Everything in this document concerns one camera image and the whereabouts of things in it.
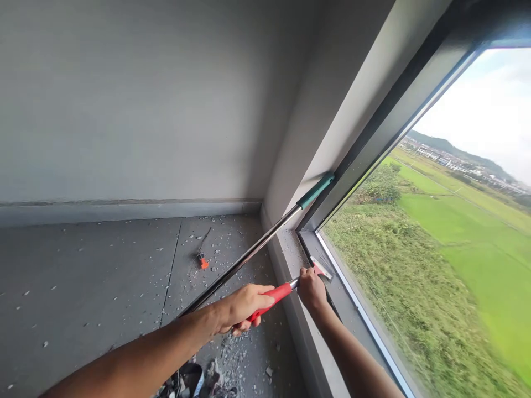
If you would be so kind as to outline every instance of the cloud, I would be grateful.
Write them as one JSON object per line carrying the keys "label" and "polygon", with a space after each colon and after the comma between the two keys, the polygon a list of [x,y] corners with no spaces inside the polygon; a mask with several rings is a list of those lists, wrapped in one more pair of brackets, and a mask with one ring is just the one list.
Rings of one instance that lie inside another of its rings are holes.
{"label": "cloud", "polygon": [[487,50],[414,128],[531,185],[531,49]]}

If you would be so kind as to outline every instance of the forearm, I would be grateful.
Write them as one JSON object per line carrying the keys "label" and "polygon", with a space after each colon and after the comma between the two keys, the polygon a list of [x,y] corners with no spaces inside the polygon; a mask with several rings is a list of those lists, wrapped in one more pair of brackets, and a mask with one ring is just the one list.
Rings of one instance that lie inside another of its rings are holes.
{"label": "forearm", "polygon": [[211,305],[125,344],[73,373],[48,397],[149,397],[218,331]]}
{"label": "forearm", "polygon": [[403,397],[383,368],[348,331],[328,303],[310,310],[351,396]]}

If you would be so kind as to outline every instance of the grass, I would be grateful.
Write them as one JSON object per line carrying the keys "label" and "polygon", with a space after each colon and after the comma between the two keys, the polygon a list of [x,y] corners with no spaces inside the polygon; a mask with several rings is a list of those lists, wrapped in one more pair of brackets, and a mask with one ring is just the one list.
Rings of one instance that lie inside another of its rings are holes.
{"label": "grass", "polygon": [[428,162],[324,232],[431,396],[531,396],[531,217]]}
{"label": "grass", "polygon": [[431,396],[530,394],[489,343],[439,243],[399,206],[348,203],[324,232]]}
{"label": "grass", "polygon": [[531,385],[531,238],[458,197],[404,195],[407,214],[443,246],[474,294],[493,344]]}

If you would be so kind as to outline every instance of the dark gray window frame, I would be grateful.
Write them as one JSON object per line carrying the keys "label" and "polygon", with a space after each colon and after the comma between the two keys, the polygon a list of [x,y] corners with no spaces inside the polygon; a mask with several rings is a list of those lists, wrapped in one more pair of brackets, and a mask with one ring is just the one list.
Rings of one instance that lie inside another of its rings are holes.
{"label": "dark gray window frame", "polygon": [[362,294],[339,256],[319,233],[415,122],[488,48],[531,46],[531,2],[454,0],[335,171],[336,180],[314,202],[296,231],[306,254],[333,270],[330,301],[350,330],[384,366],[407,398],[422,396],[393,344],[364,309]]}

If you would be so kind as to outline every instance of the metal pole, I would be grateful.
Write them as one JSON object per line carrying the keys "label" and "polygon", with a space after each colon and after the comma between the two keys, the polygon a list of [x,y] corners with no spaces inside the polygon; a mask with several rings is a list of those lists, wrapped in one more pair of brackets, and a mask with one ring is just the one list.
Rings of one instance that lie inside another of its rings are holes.
{"label": "metal pole", "polygon": [[184,311],[181,312],[177,318],[187,315],[190,312],[194,312],[201,307],[205,301],[210,298],[210,296],[212,296],[226,281],[228,281],[236,272],[238,272],[240,268],[251,259],[252,256],[254,256],[262,247],[264,247],[265,244],[268,243],[271,238],[273,238],[277,232],[280,231],[280,229],[302,209],[302,206],[295,205],[288,213],[286,213],[284,217],[282,217],[274,226],[272,226],[264,236],[262,236],[254,245],[251,246],[251,248],[249,248],[249,250],[247,250],[234,264],[232,264],[229,269],[227,269],[218,279],[216,279],[216,281],[210,285],[208,289],[201,293],[198,298],[193,300],[193,302],[186,307],[186,309],[184,309]]}

